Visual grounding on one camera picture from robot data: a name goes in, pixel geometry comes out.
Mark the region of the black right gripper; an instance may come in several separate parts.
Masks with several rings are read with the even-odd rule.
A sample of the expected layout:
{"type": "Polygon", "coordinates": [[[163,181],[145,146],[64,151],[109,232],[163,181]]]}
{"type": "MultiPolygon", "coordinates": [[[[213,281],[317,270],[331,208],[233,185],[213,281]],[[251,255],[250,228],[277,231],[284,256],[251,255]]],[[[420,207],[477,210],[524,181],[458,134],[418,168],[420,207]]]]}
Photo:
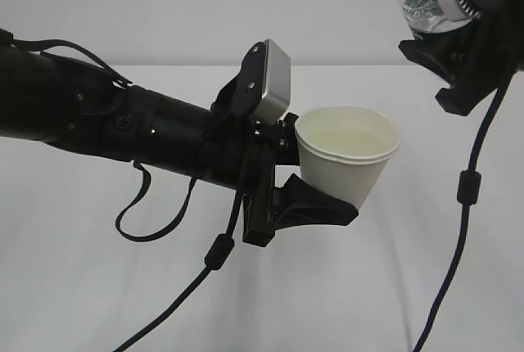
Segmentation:
{"type": "Polygon", "coordinates": [[[399,50],[448,84],[436,94],[444,111],[466,116],[523,65],[523,0],[437,2],[448,28],[399,50]]]}

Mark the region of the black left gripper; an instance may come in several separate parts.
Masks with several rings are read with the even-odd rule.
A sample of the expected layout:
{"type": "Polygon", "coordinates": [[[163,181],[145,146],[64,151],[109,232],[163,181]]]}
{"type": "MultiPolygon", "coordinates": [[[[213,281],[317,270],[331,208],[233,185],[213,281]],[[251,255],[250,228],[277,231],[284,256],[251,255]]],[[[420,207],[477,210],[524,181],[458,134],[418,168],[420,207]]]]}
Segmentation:
{"type": "Polygon", "coordinates": [[[268,126],[249,117],[206,112],[196,145],[196,178],[233,189],[243,210],[242,241],[267,246],[276,230],[348,226],[359,216],[350,203],[319,191],[296,174],[275,187],[276,165],[299,166],[295,124],[287,113],[268,126]]]}

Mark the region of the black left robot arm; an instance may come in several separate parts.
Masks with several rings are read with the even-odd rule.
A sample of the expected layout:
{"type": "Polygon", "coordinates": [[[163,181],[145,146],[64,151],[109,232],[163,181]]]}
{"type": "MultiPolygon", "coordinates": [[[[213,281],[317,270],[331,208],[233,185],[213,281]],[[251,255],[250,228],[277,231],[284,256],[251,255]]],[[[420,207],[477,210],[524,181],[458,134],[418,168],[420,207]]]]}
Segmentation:
{"type": "Polygon", "coordinates": [[[267,246],[275,232],[346,226],[355,203],[296,175],[282,187],[279,165],[300,164],[291,102],[291,60],[273,41],[250,47],[239,72],[209,108],[145,89],[92,52],[58,56],[61,39],[1,33],[1,134],[87,156],[133,162],[237,192],[244,242],[267,246]]]}

